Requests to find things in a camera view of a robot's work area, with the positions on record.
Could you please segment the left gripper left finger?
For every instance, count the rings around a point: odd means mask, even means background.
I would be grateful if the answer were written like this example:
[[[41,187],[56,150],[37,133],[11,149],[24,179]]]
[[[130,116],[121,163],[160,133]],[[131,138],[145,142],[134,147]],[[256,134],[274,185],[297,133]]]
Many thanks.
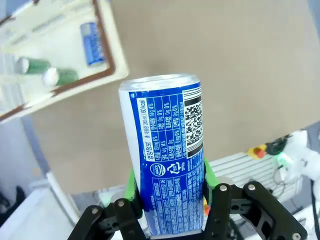
[[[111,202],[107,207],[88,206],[68,239],[110,240],[119,231],[124,240],[145,240],[146,235],[138,222],[142,216],[142,202],[135,174],[131,171],[125,197]]]

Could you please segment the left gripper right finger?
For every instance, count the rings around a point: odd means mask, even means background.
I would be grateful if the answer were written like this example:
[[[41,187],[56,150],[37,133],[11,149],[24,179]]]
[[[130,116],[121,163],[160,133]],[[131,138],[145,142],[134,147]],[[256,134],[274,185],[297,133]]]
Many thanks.
[[[263,240],[305,240],[308,233],[299,221],[258,181],[242,188],[219,182],[204,162],[203,192],[210,206],[203,231],[205,240],[225,240],[231,214],[239,214]]]

